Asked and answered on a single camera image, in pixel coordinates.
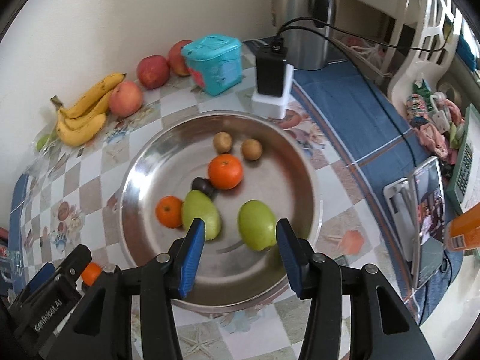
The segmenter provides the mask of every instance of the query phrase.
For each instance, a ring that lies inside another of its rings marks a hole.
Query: silver screw
[[[112,263],[105,264],[105,266],[103,267],[103,271],[107,274],[114,273],[116,269],[117,269],[117,266]]]
[[[325,261],[327,261],[327,258],[322,253],[314,253],[311,259],[316,263],[324,263]]]
[[[170,255],[168,253],[162,253],[157,256],[159,263],[168,263],[170,261]]]
[[[378,272],[378,268],[373,264],[365,265],[365,270],[372,275],[375,275]]]

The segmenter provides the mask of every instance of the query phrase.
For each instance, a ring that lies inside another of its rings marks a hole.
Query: banana
[[[91,87],[71,108],[60,107],[60,112],[70,119],[82,116],[102,96],[120,84],[126,74],[113,73]]]
[[[99,114],[105,114],[105,112],[107,112],[107,110],[109,109],[109,99],[112,95],[112,92],[113,90],[103,95],[100,101],[88,112],[88,114],[76,117],[75,119],[70,119],[66,117],[65,124],[67,125],[67,127],[70,130],[78,130],[79,128],[86,125],[87,122],[93,117]]]
[[[57,120],[57,135],[68,146],[80,146],[95,137],[95,134],[102,129],[106,120],[107,115],[98,114],[78,130],[70,130],[62,120],[62,117],[59,117]]]

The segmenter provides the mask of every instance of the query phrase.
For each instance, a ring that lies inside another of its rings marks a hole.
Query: white extension socket
[[[287,113],[287,105],[293,96],[290,94],[292,90],[293,66],[288,64],[285,66],[285,79],[283,80],[282,97],[268,96],[258,93],[255,89],[251,97],[251,107],[253,113],[260,117],[272,117],[273,119],[283,119]]]

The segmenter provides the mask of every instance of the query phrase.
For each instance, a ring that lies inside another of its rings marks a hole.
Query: metal bowl
[[[159,224],[155,206],[164,196],[183,199],[196,177],[207,178],[207,166],[217,153],[213,136],[232,135],[233,155],[242,158],[244,139],[256,138],[263,155],[243,161],[244,179],[233,190],[214,198],[222,219],[219,236],[202,253],[193,290],[181,307],[206,313],[230,312],[267,302],[287,287],[277,247],[257,252],[240,237],[237,214],[248,200],[267,204],[277,218],[287,218],[299,237],[316,243],[322,218],[318,181],[302,150],[272,123],[241,112],[205,112],[159,132],[140,150],[123,181],[119,214],[123,247],[133,266],[142,266],[167,252],[184,237],[183,229]]]

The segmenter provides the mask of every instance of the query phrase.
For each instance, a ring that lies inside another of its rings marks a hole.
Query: container lid
[[[181,50],[181,54],[194,61],[208,61],[235,50],[241,47],[241,45],[242,42],[237,38],[212,34],[187,44]]]

